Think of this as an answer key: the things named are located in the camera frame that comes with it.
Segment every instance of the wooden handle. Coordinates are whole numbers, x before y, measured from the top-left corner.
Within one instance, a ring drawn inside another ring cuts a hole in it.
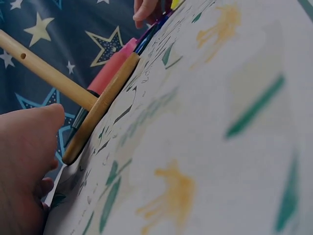
[[[73,164],[77,159],[81,149],[92,134],[94,128],[103,117],[103,114],[110,107],[119,91],[133,72],[139,61],[139,55],[132,53],[121,66],[111,82],[104,89],[91,111],[86,116],[82,125],[77,130],[73,139],[69,143],[62,161],[67,164]]]
[[[94,106],[97,97],[64,76],[61,72],[57,71],[33,52],[25,48],[3,30],[0,30],[0,47],[41,79],[55,87],[84,109],[90,111]]]

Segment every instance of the child's hand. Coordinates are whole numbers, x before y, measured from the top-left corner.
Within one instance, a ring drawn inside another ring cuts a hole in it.
[[[171,9],[172,0],[165,1],[165,11]],[[143,21],[153,24],[162,16],[161,0],[134,0],[134,21],[137,28],[141,28]]]
[[[42,234],[64,115],[59,104],[0,115],[0,234]]]

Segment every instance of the star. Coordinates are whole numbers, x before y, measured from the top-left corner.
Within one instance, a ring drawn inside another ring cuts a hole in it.
[[[68,61],[67,63],[67,68],[68,68],[68,73],[71,74],[71,73],[74,73],[73,72],[73,68],[75,67],[75,65],[71,65],[70,64],[70,61]]]
[[[31,28],[24,29],[25,32],[33,35],[31,38],[29,47],[38,42],[41,38],[51,41],[51,38],[46,30],[47,25],[53,21],[54,18],[46,18],[44,20],[41,19],[39,13],[37,12],[36,25]]]
[[[60,10],[62,10],[62,0],[52,0]]]
[[[103,65],[107,63],[107,61],[111,58],[111,56],[122,49],[123,42],[121,39],[121,33],[119,31],[119,26],[116,27],[114,32],[111,34],[109,38],[103,38],[94,33],[87,32],[88,36],[100,47],[100,52],[92,62],[90,67]]]
[[[97,0],[97,3],[100,3],[100,2],[102,2],[102,1],[106,2],[107,4],[110,4],[110,1],[109,1],[109,0]]]
[[[16,93],[15,93],[15,95],[16,95],[16,97],[17,97],[17,99],[18,99],[18,101],[19,101],[19,103],[23,109],[42,107],[42,106],[50,105],[53,103],[60,104],[60,92],[55,88],[51,89],[50,93],[47,95],[47,97],[45,98],[45,100],[43,101],[42,104],[38,104],[38,103],[35,103],[33,101],[30,101],[30,100],[28,100],[28,99],[26,99],[26,98],[24,98],[21,95],[16,94]],[[63,132],[70,129],[71,125],[74,122],[74,119],[75,119],[75,115],[65,113],[64,125],[59,129],[59,131],[56,135],[57,139],[58,139],[58,147],[57,147],[55,156],[61,164],[63,164],[62,156],[65,152],[65,149],[63,147],[64,146]]]
[[[4,60],[5,68],[7,68],[9,65],[15,67],[15,65],[12,62],[12,56],[8,54],[5,50],[3,50],[3,54],[0,55],[0,58]]]
[[[14,2],[11,2],[11,10],[15,9],[15,8],[21,8],[21,3],[23,2],[23,0],[15,0]]]
[[[2,14],[1,9],[0,9],[0,18],[2,19],[2,21],[4,21],[4,18],[3,18],[3,14]]]

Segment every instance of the blue fabric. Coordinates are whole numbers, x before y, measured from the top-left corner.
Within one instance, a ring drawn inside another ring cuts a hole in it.
[[[106,60],[137,30],[134,0],[0,0],[0,28],[65,76],[87,88]],[[38,25],[45,26],[39,37]],[[58,133],[61,161],[79,106],[0,48],[0,113],[60,103],[66,112]],[[48,174],[55,179],[58,170]]]

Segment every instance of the paper sheet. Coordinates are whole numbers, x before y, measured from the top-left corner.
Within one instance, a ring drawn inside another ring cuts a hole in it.
[[[304,2],[186,1],[64,168],[45,235],[310,234]]]

